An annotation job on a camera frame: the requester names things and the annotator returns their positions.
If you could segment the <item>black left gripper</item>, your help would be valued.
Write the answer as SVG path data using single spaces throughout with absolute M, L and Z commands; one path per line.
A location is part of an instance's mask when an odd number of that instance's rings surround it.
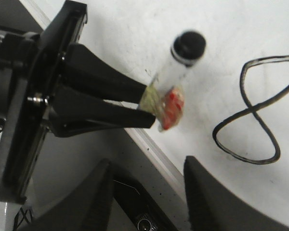
M 155 122 L 148 112 L 102 100 L 138 103 L 146 85 L 73 43 L 86 22 L 86 4 L 67 0 L 40 34 L 0 27 L 0 202 L 25 202 L 49 106 L 54 125 L 88 121 L 150 128 Z M 66 83 L 83 93 L 61 86 L 50 103 L 63 61 Z

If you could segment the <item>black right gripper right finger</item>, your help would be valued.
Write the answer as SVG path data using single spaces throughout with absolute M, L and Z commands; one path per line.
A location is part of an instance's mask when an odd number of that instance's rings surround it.
M 184 186 L 192 231 L 289 231 L 226 189 L 194 156 L 185 158 Z

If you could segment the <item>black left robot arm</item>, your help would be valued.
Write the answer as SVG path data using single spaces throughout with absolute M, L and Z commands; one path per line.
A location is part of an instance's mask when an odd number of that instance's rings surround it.
M 149 128 L 139 83 L 79 43 L 87 5 L 67 0 L 38 34 L 0 27 L 0 202 L 24 204 L 47 132 L 56 137 Z

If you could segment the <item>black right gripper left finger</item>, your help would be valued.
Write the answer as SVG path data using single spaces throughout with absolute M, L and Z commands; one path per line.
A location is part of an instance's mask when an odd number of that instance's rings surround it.
M 114 198 L 113 168 L 101 160 L 64 200 L 22 231 L 106 231 Z

